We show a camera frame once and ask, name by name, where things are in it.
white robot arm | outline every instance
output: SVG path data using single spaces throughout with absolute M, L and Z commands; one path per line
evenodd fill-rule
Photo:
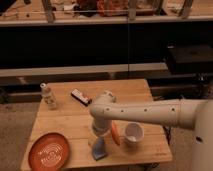
M 191 171 L 212 171 L 213 100 L 163 100 L 117 104 L 105 91 L 91 105 L 92 128 L 97 136 L 106 133 L 111 120 L 126 120 L 195 130 Z

red object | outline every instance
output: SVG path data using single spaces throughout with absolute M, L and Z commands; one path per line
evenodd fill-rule
M 33 171 L 57 171 L 69 157 L 69 144 L 58 133 L 49 133 L 39 138 L 32 146 L 28 161 Z
M 98 0 L 97 8 L 101 16 L 116 16 L 127 14 L 127 0 Z
M 120 138 L 119 138 L 117 127 L 116 127 L 116 125 L 113 121 L 111 123 L 110 131 L 111 131 L 111 135 L 112 135 L 112 138 L 113 138 L 115 144 L 117 144 L 119 146 L 120 145 Z

blue object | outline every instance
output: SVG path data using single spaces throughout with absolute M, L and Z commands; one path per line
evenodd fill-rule
M 105 141 L 102 137 L 99 137 L 92 146 L 92 156 L 95 160 L 102 159 L 108 154 L 105 150 Z

orange plate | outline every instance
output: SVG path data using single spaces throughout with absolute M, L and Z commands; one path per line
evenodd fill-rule
M 49 133 L 39 138 L 32 146 L 28 161 L 33 171 L 57 171 L 69 157 L 69 144 L 58 133 Z
M 111 132 L 111 135 L 112 135 L 114 142 L 119 146 L 120 145 L 120 138 L 119 138 L 119 134 L 118 134 L 116 124 L 113 121 L 111 122 L 110 132 Z

paper cup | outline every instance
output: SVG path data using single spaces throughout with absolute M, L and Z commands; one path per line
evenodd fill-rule
M 124 132 L 124 141 L 128 146 L 134 147 L 143 139 L 144 132 L 139 123 L 129 123 Z

